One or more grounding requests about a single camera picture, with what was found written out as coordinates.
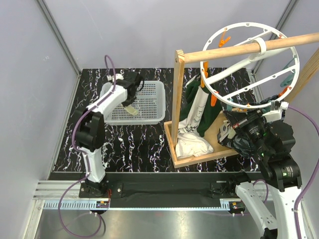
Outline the cream sock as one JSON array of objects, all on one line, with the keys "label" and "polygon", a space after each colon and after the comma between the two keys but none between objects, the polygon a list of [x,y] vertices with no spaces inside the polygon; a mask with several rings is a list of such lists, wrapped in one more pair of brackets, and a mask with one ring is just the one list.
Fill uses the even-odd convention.
[{"label": "cream sock", "polygon": [[231,125],[227,126],[226,137],[228,139],[232,139],[236,135],[236,131],[233,129]]},{"label": "cream sock", "polygon": [[125,110],[133,116],[136,116],[138,114],[138,110],[132,107],[131,105],[125,107]]}]

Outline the white round clip hanger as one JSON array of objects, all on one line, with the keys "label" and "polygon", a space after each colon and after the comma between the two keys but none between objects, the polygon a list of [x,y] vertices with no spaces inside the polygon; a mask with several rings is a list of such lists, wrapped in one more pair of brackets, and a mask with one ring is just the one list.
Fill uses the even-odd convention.
[{"label": "white round clip hanger", "polygon": [[[245,27],[252,27],[252,28],[257,28],[258,30],[261,30],[261,33],[255,35],[255,36],[249,36],[246,40],[239,42],[236,44],[236,46],[243,46],[245,44],[249,44],[249,43],[256,43],[258,47],[260,47],[259,50],[257,50],[256,53],[251,53],[249,54],[248,57],[244,58],[243,60],[231,65],[230,67],[228,67],[226,70],[213,75],[211,77],[205,77],[205,75],[202,73],[202,69],[203,69],[203,61],[200,62],[200,69],[201,69],[201,76],[203,77],[204,83],[206,88],[217,97],[217,99],[219,99],[220,101],[224,102],[227,105],[230,105],[234,108],[241,108],[241,109],[261,109],[261,108],[266,108],[270,106],[270,101],[266,102],[266,103],[257,103],[255,106],[252,105],[251,103],[245,103],[243,105],[238,104],[238,103],[234,103],[232,101],[232,98],[234,96],[237,96],[241,93],[245,93],[249,90],[252,90],[264,83],[267,83],[271,80],[275,80],[278,77],[291,73],[293,70],[295,70],[295,75],[293,78],[293,81],[291,82],[291,84],[289,86],[286,87],[286,91],[283,92],[281,94],[281,96],[278,96],[275,100],[276,101],[283,101],[285,97],[287,97],[290,92],[292,91],[292,89],[295,87],[296,83],[297,83],[297,79],[299,76],[299,72],[300,72],[300,60],[299,60],[299,56],[297,53],[297,50],[294,46],[290,46],[290,47],[279,47],[278,49],[270,49],[270,47],[268,47],[266,45],[266,41],[264,40],[264,36],[268,35],[268,34],[275,34],[280,40],[282,39],[287,39],[287,37],[281,33],[280,31],[276,30],[273,27],[270,27],[268,25],[265,24],[261,24],[261,23],[255,23],[255,22],[240,22],[240,23],[235,23],[235,24],[231,24],[228,25],[220,30],[218,30],[217,32],[215,32],[206,42],[206,44],[203,47],[203,51],[207,51],[208,47],[213,43],[213,40],[215,40],[217,37],[221,36],[221,34],[223,33],[224,29],[227,29],[227,31],[230,31],[232,29],[242,29]],[[256,63],[260,60],[264,60],[273,56],[276,56],[286,50],[290,50],[292,53],[292,57],[295,59],[295,61],[293,63],[290,64],[290,66],[285,69],[285,70],[280,70],[279,72],[276,72],[264,79],[261,79],[259,81],[250,83],[248,86],[240,88],[232,93],[229,93],[225,96],[220,95],[217,90],[215,90],[212,85],[214,83],[217,83],[223,79],[225,79],[226,77],[228,77],[229,75],[231,75],[232,73],[238,71],[241,68],[245,68],[246,66],[249,66],[253,63]]]}]

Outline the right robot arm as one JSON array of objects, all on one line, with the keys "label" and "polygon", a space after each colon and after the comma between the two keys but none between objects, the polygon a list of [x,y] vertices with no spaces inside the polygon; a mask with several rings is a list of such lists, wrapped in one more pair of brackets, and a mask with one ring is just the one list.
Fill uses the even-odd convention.
[{"label": "right robot arm", "polygon": [[291,156],[296,141],[290,125],[282,120],[269,122],[260,109],[248,112],[223,111],[227,119],[218,142],[242,156],[257,159],[266,188],[272,195],[275,215],[258,197],[245,173],[231,176],[226,191],[239,197],[254,219],[262,239],[305,239],[300,202],[310,187],[302,187],[301,170]]}]

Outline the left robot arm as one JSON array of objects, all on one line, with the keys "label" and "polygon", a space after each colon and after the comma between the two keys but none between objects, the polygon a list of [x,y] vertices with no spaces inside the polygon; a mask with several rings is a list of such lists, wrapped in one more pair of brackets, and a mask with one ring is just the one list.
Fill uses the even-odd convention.
[{"label": "left robot arm", "polygon": [[100,97],[84,110],[79,110],[79,120],[72,133],[73,148],[82,153],[85,163],[85,188],[96,197],[108,193],[106,173],[102,165],[102,147],[105,141],[105,116],[108,116],[117,105],[121,104],[131,115],[136,116],[132,103],[136,93],[144,87],[144,78],[137,72],[129,72],[122,77],[119,74],[109,76],[102,86]]}]

